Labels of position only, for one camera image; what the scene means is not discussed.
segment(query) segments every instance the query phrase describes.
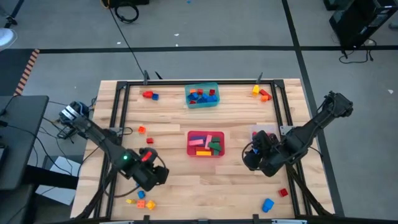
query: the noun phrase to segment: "wooden tabletop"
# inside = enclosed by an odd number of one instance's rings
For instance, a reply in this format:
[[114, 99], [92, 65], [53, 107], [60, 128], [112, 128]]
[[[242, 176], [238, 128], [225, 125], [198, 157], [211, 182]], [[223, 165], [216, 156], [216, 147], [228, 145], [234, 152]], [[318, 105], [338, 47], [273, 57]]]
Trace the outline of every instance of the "wooden tabletop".
[[[285, 89], [290, 111], [295, 126], [305, 124], [309, 119], [307, 104], [299, 79], [285, 79]], [[117, 81], [102, 81], [99, 87], [93, 121], [102, 128], [109, 127], [115, 88]], [[261, 88], [271, 92], [269, 85]], [[142, 92], [152, 90], [159, 94], [154, 101], [142, 97]], [[261, 102], [251, 95], [252, 85], [219, 85], [221, 101], [212, 108], [188, 109], [184, 98], [184, 86], [132, 86], [125, 127], [134, 130], [132, 135], [123, 137], [123, 146], [138, 149], [147, 146], [146, 137], [154, 138], [153, 148], [170, 169], [166, 184], [155, 186], [146, 192], [146, 200], [153, 200], [154, 210], [136, 208], [126, 203], [126, 199], [138, 199], [137, 193], [114, 200], [113, 220], [142, 220], [150, 215], [151, 220], [186, 220], [186, 219], [242, 219], [294, 217], [292, 199], [280, 197], [278, 190], [289, 191], [287, 174], [283, 167], [275, 176], [266, 177], [261, 171], [249, 171], [241, 159], [243, 147], [250, 141], [253, 125], [277, 127], [274, 104]], [[119, 99], [119, 124], [123, 93]], [[278, 99], [286, 125], [282, 97]], [[145, 135], [136, 132], [138, 126], [147, 128]], [[222, 131], [225, 135], [225, 155], [221, 158], [189, 157], [187, 133], [189, 131]], [[85, 157], [96, 146], [88, 142]], [[71, 217], [78, 215], [90, 201], [98, 188], [103, 151], [96, 151], [81, 169]], [[326, 182], [320, 156], [309, 150], [302, 159], [305, 180], [319, 202], [333, 212], [333, 205]], [[135, 187], [135, 182], [119, 176], [115, 194], [128, 192]], [[299, 188], [296, 186], [300, 211], [305, 213]], [[104, 195], [101, 213], [105, 214]], [[271, 198], [275, 205], [271, 211], [261, 210], [266, 198]]]

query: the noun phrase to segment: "blue bin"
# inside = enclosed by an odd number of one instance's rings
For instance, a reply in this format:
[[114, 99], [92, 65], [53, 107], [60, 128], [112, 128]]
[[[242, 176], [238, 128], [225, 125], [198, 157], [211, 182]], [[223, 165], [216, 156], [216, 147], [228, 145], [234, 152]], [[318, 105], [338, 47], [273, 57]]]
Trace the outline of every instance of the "blue bin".
[[[196, 90], [202, 89], [203, 93], [206, 93], [207, 95], [210, 95], [210, 90], [216, 90], [216, 96], [217, 100], [215, 102], [207, 102], [207, 103], [195, 103], [195, 104], [189, 104], [190, 100], [188, 99], [188, 96], [191, 94], [190, 90]], [[217, 104], [220, 102], [220, 93], [218, 92], [218, 84], [215, 82], [212, 83], [201, 83], [201, 84], [192, 84], [192, 85], [186, 85], [185, 86], [185, 101], [187, 102], [188, 108], [194, 109], [194, 108], [206, 108], [206, 107], [212, 107], [212, 106], [217, 106]]]

